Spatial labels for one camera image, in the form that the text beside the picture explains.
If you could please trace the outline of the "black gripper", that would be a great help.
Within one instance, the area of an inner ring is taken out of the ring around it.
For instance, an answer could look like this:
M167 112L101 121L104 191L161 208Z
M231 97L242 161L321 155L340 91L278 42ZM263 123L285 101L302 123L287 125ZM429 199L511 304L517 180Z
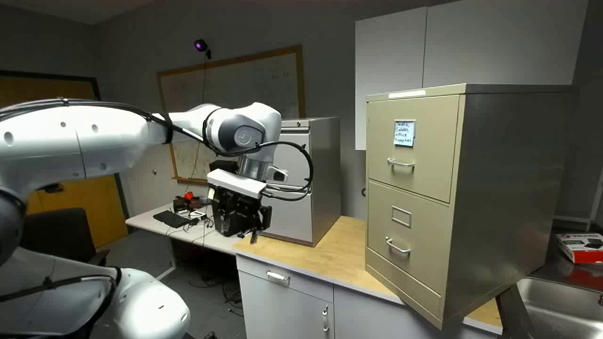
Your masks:
M212 210L216 231L225 238L251 234L251 242L257 242L272 223L270 206L227 189L216 191Z

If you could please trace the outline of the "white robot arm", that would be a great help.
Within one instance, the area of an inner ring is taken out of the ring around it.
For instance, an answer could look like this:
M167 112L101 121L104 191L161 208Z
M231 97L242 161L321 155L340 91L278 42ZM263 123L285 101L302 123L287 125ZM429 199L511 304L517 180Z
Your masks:
M184 339L187 302L135 268L84 264L22 246L33 193L65 182L131 170L155 146L187 136L244 170L210 183L261 202L282 134L267 104L201 104L148 114L133 106L46 99L3 110L0 123L0 336L3 339Z

